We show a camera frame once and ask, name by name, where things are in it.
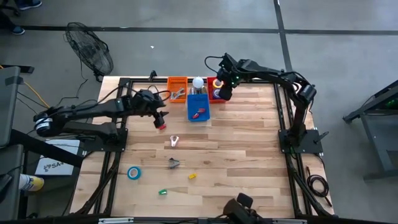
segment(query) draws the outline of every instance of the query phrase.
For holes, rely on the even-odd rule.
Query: wooden tabletop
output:
[[[117,87],[119,78],[104,78],[99,99]],[[140,90],[149,85],[133,87]],[[159,91],[166,89],[165,83],[156,86]],[[209,121],[192,123],[187,119],[186,104],[167,103],[162,110],[170,114],[162,131],[155,129],[153,118],[128,118],[129,137],[119,166],[112,216],[215,217],[240,192],[254,199],[253,208],[264,218],[294,216],[285,157],[277,137],[280,127],[273,86],[241,84],[229,102],[211,104],[210,108]],[[93,123],[107,121],[110,119],[96,118]],[[306,125],[313,127],[310,114]],[[170,145],[171,135],[180,137],[175,148]],[[94,152],[83,161],[71,212],[81,208],[97,187],[103,157],[103,152]],[[181,165],[170,170],[171,157]],[[325,177],[319,158],[303,154],[303,164],[312,174]],[[141,168],[140,179],[128,179],[131,166]],[[190,180],[192,173],[197,177]],[[159,195],[162,189],[168,194]],[[304,211],[301,190],[297,192]],[[333,213],[324,198],[317,199]]]

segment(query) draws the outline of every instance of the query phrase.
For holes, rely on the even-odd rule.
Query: black fan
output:
[[[68,43],[80,60],[94,71],[95,79],[109,75],[113,70],[113,61],[108,45],[100,40],[90,29],[79,23],[70,22],[65,32]]]

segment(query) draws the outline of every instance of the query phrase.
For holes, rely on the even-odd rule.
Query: metal tool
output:
[[[180,161],[173,159],[173,158],[169,159],[169,169],[174,169],[179,165],[180,165]]]
[[[175,147],[177,145],[177,142],[180,138],[178,136],[170,136],[170,142],[172,147]]]
[[[171,100],[176,100],[176,99],[180,98],[183,95],[185,95],[185,89],[181,87],[178,92],[172,92],[172,95],[171,95],[170,99]]]

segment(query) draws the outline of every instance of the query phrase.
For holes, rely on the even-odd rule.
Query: blue bin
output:
[[[187,106],[188,106],[188,119],[192,122],[207,121],[210,119],[210,103],[207,94],[189,94],[187,95]],[[206,111],[199,114],[197,119],[192,119],[200,108],[204,108]]]

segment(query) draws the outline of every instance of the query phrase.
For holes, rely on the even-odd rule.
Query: gray floor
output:
[[[397,30],[395,0],[279,0],[286,29]],[[228,27],[276,29],[272,0],[44,0],[41,8],[15,19],[24,25],[65,26],[80,21],[88,26]],[[203,64],[207,55],[230,53],[261,65],[283,68],[278,34],[97,32],[109,44],[115,68],[112,75],[211,75]],[[316,84],[315,124],[330,131],[323,140],[326,174],[334,209],[345,218],[397,222],[398,180],[365,183],[364,174],[379,170],[359,122],[345,124],[343,115],[397,78],[397,36],[288,35],[293,68]],[[81,83],[79,59],[63,32],[27,31],[14,37],[0,31],[0,62],[32,65],[24,75],[45,100],[57,104],[73,96]],[[89,82],[79,100],[96,98],[100,84],[83,66]],[[21,92],[34,97],[24,86]],[[41,108],[24,100],[40,111]],[[33,112],[18,103],[14,127],[30,131]],[[40,216],[59,215],[71,188],[44,192],[31,210]],[[59,197],[59,206],[48,201]]]

